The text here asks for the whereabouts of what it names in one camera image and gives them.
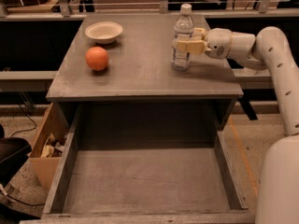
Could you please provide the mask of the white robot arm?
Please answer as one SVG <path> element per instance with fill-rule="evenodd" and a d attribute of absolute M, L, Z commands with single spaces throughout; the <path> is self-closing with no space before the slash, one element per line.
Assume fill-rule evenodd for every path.
<path fill-rule="evenodd" d="M 286 136 L 265 155 L 255 224 L 299 224 L 299 67 L 285 34 L 274 26 L 257 35 L 196 28 L 192 35 L 177 35 L 172 48 L 269 71 Z"/>

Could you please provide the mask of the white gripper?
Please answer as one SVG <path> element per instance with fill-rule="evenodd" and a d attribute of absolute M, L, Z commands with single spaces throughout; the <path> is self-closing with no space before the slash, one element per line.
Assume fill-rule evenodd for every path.
<path fill-rule="evenodd" d="M 229 53 L 233 32 L 228 29 L 215 28 L 206 31 L 205 28 L 194 28 L 193 36 L 204 40 L 174 39 L 172 46 L 182 52 L 199 55 L 205 53 L 214 59 L 225 59 Z"/>

